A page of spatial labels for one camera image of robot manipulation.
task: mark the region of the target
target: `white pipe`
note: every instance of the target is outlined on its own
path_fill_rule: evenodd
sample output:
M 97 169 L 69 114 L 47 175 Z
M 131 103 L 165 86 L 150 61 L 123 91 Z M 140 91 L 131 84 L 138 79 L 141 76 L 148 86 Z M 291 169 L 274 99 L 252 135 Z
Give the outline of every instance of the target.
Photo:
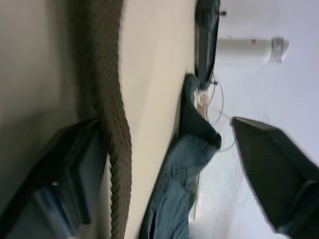
M 260 39 L 218 39 L 216 63 L 281 63 L 287 54 L 289 42 L 274 37 Z

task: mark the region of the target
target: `denim pants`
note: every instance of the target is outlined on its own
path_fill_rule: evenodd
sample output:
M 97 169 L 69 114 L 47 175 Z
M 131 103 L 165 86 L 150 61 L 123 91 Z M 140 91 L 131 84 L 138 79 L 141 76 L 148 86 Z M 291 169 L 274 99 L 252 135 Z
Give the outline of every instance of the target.
M 196 177 L 220 148 L 221 137 L 194 107 L 199 85 L 187 75 L 181 96 L 178 140 L 168 150 L 140 230 L 140 239 L 189 238 L 188 214 Z

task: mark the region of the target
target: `blue jeans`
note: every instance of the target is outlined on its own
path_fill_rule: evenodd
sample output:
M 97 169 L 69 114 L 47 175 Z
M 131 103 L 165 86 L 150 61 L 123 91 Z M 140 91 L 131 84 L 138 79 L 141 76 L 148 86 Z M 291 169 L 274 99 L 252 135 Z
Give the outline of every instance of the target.
M 189 238 L 188 214 L 195 201 L 196 177 L 221 145 L 220 135 L 194 107 L 198 85 L 194 75 L 186 76 L 178 140 L 169 149 L 160 169 L 140 239 Z

